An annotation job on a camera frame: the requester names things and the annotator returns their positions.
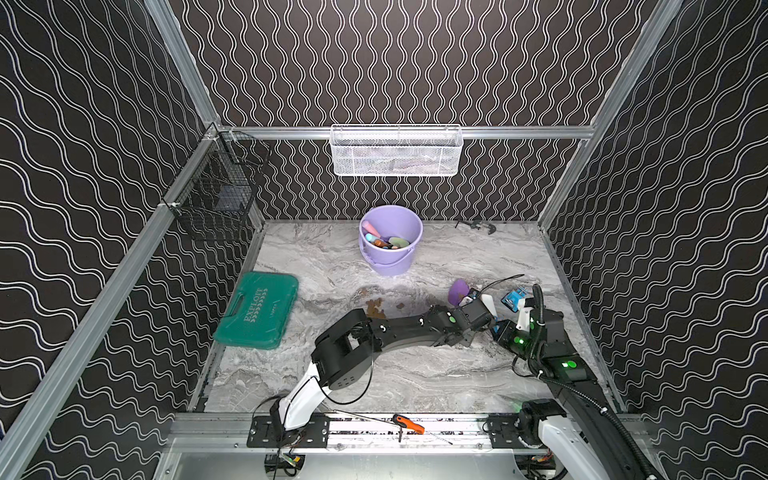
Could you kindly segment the white brush blue handle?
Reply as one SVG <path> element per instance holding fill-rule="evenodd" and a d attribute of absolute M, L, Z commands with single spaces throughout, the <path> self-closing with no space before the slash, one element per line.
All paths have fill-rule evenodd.
<path fill-rule="evenodd" d="M 481 294 L 480 300 L 482 301 L 486 309 L 489 311 L 489 313 L 492 315 L 492 317 L 497 318 L 498 313 L 497 313 L 497 309 L 496 309 L 493 297 L 490 294 Z"/>

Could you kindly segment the light green trowel wooden handle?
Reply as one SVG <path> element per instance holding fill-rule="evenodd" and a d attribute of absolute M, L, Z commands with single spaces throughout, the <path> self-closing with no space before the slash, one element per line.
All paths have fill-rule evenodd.
<path fill-rule="evenodd" d="M 398 248 L 406 248 L 406 247 L 408 247 L 410 245 L 410 242 L 408 240 L 400 238 L 400 237 L 390 237 L 388 239 L 388 242 L 391 245 L 396 246 Z"/>

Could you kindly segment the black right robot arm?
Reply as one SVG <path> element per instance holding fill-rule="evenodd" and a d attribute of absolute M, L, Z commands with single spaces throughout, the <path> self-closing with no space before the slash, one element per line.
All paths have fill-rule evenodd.
<path fill-rule="evenodd" d="M 498 321 L 493 339 L 526 364 L 523 378 L 552 395 L 522 404 L 515 424 L 521 443 L 548 450 L 556 479 L 661 479 L 568 337 L 564 314 L 544 305 L 541 287 L 513 290 L 502 304 L 515 317 Z"/>

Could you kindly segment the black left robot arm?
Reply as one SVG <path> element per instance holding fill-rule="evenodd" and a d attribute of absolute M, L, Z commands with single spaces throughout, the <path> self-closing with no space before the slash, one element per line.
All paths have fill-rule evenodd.
<path fill-rule="evenodd" d="M 433 305 L 424 313 L 400 318 L 374 318 L 363 309 L 349 311 L 315 340 L 307 371 L 270 408 L 277 437 L 283 439 L 305 427 L 330 391 L 357 382 L 379 356 L 417 346 L 468 346 L 494 318 L 480 300 L 460 307 Z"/>

